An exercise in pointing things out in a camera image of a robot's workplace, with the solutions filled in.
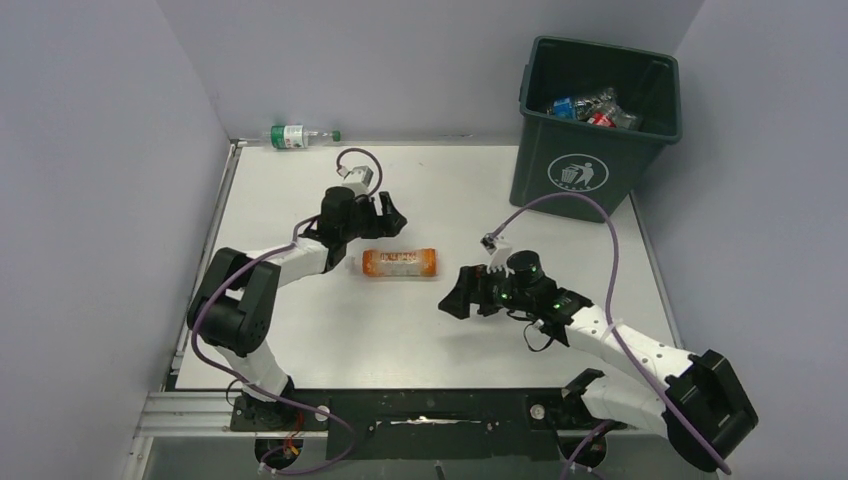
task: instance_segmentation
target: gray wall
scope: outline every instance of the gray wall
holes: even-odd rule
[[[154,0],[0,6],[0,477],[114,479],[226,137]]]
[[[533,39],[671,53],[703,0],[158,0],[231,137],[517,137]]]
[[[848,470],[848,161],[840,0],[710,1],[676,56],[684,140],[640,191],[680,332],[761,417],[741,478]]]

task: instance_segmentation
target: tabletop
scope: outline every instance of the tabletop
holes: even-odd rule
[[[277,291],[267,341],[299,388],[532,388],[560,387],[586,368],[621,376],[599,359],[555,344],[530,352],[524,324],[503,312],[457,320],[436,308],[459,268],[488,263],[481,237],[516,210],[509,191],[514,146],[366,146],[384,168],[391,193],[409,224],[396,238],[355,240],[349,256],[369,248],[435,248],[434,279],[371,279],[345,263]],[[290,239],[294,224],[315,215],[324,191],[340,183],[340,148],[275,152],[242,149],[215,250],[259,250]],[[369,159],[352,153],[348,168]],[[657,281],[629,199],[612,215],[621,246],[613,316],[658,341],[674,344]],[[503,233],[517,250],[539,253],[560,286],[602,304],[612,264],[603,224],[533,211]],[[533,329],[535,347],[547,337]],[[223,358],[201,342],[213,359]],[[231,377],[198,360],[190,348],[177,388],[224,388]]]

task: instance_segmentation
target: recycling logo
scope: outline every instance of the recycling logo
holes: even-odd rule
[[[609,168],[599,158],[585,153],[571,153],[548,165],[548,178],[567,192],[591,192],[607,183]]]

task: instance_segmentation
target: robotic arm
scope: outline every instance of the robotic arm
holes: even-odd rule
[[[356,167],[346,174],[341,186],[329,188],[321,202],[321,213],[280,256],[259,263],[231,285],[237,295],[224,295],[215,302],[199,335],[213,346],[230,367],[252,385],[287,396],[294,389],[291,377],[277,364],[265,337],[274,310],[276,290],[309,275],[327,273],[344,259],[347,244],[357,238],[394,237],[406,226],[406,218],[394,207],[388,192],[380,192],[381,214],[369,197],[373,173]],[[239,252],[222,248],[215,253],[187,315],[189,328],[215,290],[236,270],[271,249]],[[251,388],[242,389],[248,409],[269,428],[290,422],[293,410]]]
[[[564,402],[580,405],[595,418],[661,435],[695,467],[716,469],[715,461],[667,410],[626,356],[611,334],[603,309],[577,292],[558,287],[545,275],[535,252],[511,254],[511,247],[488,237],[483,244],[493,255],[493,265],[506,260],[506,269],[462,267],[456,286],[439,303],[439,310],[459,319],[469,317],[471,304],[476,304],[477,313],[483,316],[501,309],[510,314],[523,312],[542,333],[601,358],[642,384],[622,385],[599,370],[587,369],[566,387]],[[698,356],[664,345],[626,325],[615,328],[642,366],[665,388],[669,399],[722,458],[727,458],[757,425],[757,414],[722,355],[708,350]]]

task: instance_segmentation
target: trash bin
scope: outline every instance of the trash bin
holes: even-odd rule
[[[559,98],[613,87],[617,103],[643,117],[637,131],[548,115]],[[582,193],[612,213],[666,145],[680,140],[677,61],[657,53],[564,38],[539,37],[521,84],[524,128],[510,203],[524,206],[554,192]],[[534,210],[602,222],[578,199]]]

